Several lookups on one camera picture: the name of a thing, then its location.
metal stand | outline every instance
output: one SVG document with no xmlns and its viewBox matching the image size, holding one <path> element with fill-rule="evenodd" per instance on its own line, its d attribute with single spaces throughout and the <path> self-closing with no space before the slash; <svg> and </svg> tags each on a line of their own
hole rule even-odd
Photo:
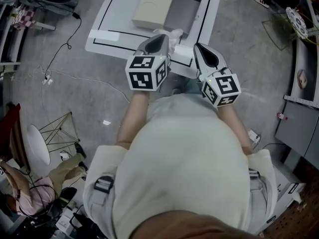
<svg viewBox="0 0 319 239">
<path fill-rule="evenodd" d="M 69 146 L 72 146 L 75 142 L 79 142 L 80 139 L 78 138 L 78 136 L 76 135 L 76 137 L 70 135 L 69 133 L 67 133 L 66 131 L 64 131 L 62 129 L 62 125 L 64 124 L 64 122 L 66 121 L 66 119 L 68 117 L 71 117 L 72 118 L 72 112 L 69 112 L 63 116 L 61 116 L 60 118 L 56 119 L 55 121 L 52 121 L 50 124 L 44 126 L 43 128 L 39 129 L 40 133 L 43 135 L 44 133 L 48 133 L 48 132 L 51 132 L 51 134 L 47 137 L 47 138 L 43 138 L 45 139 L 45 144 L 46 145 L 52 145 L 52 144 L 66 144 L 66 146 L 64 147 L 61 147 L 61 148 L 58 148 L 58 149 L 54 149 L 54 150 L 51 150 L 49 152 L 53 152 L 53 151 L 56 151 L 56 150 L 59 150 L 59 149 L 63 149 L 63 148 L 66 148 L 66 147 L 69 147 Z M 58 120 L 61 120 L 59 122 L 59 124 L 53 129 L 53 130 L 47 130 L 47 131 L 42 131 L 43 129 L 45 129 L 46 127 L 48 127 L 49 125 L 52 125 L 53 123 L 55 123 L 56 121 Z M 73 125 L 73 128 L 74 128 L 74 132 L 76 134 L 76 131 L 75 131 L 75 127 L 74 127 L 74 124 L 73 124 L 73 120 L 72 120 L 72 125 Z M 71 139 L 73 139 L 74 141 L 67 141 L 67 142 L 55 142 L 55 143 L 51 143 L 52 139 L 59 133 L 59 132 L 62 132 L 64 133 L 66 136 L 70 137 Z"/>
</svg>

beige box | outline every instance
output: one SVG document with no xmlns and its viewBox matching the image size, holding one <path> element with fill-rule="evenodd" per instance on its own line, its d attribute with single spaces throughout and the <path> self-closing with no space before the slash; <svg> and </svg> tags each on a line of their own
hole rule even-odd
<svg viewBox="0 0 319 239">
<path fill-rule="evenodd" d="M 173 0 L 141 0 L 132 18 L 135 26 L 163 29 L 164 23 Z"/>
</svg>

khaki pants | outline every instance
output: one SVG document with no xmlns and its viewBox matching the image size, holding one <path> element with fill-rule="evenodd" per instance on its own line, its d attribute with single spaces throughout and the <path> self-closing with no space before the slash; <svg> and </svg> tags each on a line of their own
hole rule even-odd
<svg viewBox="0 0 319 239">
<path fill-rule="evenodd" d="M 83 159 L 84 158 L 80 153 L 76 153 L 73 157 L 63 161 L 57 168 L 49 172 L 49 178 L 51 179 L 53 188 L 58 196 L 61 194 L 64 181 L 77 177 L 85 172 L 83 167 L 77 167 Z"/>
</svg>

hair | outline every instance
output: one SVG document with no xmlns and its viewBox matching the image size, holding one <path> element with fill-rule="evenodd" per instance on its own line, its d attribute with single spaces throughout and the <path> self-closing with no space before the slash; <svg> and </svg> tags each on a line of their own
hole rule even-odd
<svg viewBox="0 0 319 239">
<path fill-rule="evenodd" d="M 3 213 L 9 217 L 12 217 L 12 211 L 10 210 L 8 204 L 7 204 L 7 198 L 8 196 L 11 196 L 11 195 L 8 195 L 8 194 L 3 194 L 1 191 L 0 191 L 0 209 L 3 211 Z"/>
</svg>

seated person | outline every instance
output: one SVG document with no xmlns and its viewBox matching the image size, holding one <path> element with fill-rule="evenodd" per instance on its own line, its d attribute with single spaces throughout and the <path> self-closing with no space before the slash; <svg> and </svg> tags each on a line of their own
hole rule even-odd
<svg viewBox="0 0 319 239">
<path fill-rule="evenodd" d="M 5 203 L 0 203 L 3 212 L 9 216 L 12 216 L 12 213 L 33 216 L 59 198 L 63 182 L 87 170 L 82 162 L 86 158 L 82 147 L 77 142 L 74 145 L 77 154 L 60 163 L 47 177 L 37 180 L 31 186 L 22 173 L 1 160 L 0 166 L 6 171 L 6 177 L 13 189 L 13 196 L 4 195 Z"/>
<path fill-rule="evenodd" d="M 234 108 L 213 108 L 195 80 L 183 92 L 149 105 L 135 91 L 115 144 L 98 147 L 83 203 L 107 238 L 255 239 L 271 217 L 269 151 L 253 154 Z"/>
</svg>

